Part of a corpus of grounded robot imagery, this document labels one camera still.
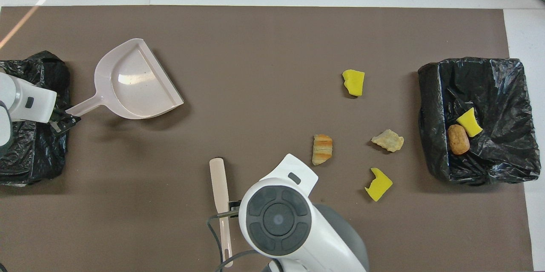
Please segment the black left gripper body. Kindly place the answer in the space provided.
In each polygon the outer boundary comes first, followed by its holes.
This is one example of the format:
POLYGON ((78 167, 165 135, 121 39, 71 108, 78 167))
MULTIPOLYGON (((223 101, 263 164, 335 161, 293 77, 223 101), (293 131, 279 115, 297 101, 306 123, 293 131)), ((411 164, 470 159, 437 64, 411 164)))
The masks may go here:
POLYGON ((69 115, 63 109, 53 109, 49 124, 66 124, 69 122, 69 115))

